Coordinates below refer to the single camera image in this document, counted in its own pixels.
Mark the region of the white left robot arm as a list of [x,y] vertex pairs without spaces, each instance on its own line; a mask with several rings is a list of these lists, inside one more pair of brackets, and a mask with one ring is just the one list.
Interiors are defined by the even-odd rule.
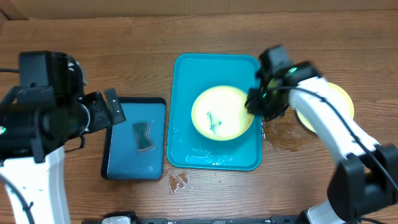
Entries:
[[116,91],[85,93],[81,65],[61,52],[23,52],[20,84],[1,101],[1,183],[17,223],[70,223],[65,143],[125,121]]

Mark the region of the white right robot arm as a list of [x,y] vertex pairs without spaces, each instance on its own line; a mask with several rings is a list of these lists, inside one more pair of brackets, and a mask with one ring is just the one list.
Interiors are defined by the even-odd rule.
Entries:
[[248,92],[247,111],[264,121],[288,107],[301,112],[331,154],[336,169],[327,200],[302,211],[295,223],[360,223],[366,215],[397,204],[397,148],[382,146],[340,105],[325,77],[310,61],[293,63],[283,45],[259,56],[259,88]]

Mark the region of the yellow plate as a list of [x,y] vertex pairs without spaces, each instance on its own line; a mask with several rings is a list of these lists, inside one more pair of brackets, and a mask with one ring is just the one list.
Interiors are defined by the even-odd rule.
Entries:
[[202,136],[215,141],[240,137],[254,121],[254,115],[245,107],[247,96],[234,86],[220,85],[205,90],[193,103],[193,126]]
[[[333,90],[334,92],[337,92],[344,99],[341,103],[346,108],[346,110],[347,110],[346,113],[350,116],[351,119],[353,119],[354,118],[354,104],[353,104],[353,101],[352,101],[351,97],[349,96],[349,94],[347,94],[347,92],[344,89],[342,89],[338,85],[335,85],[334,83],[328,82],[328,86],[331,90]],[[308,130],[310,130],[313,133],[316,133],[315,129],[310,124],[308,119],[299,110],[296,111],[296,114],[297,114],[299,121]]]

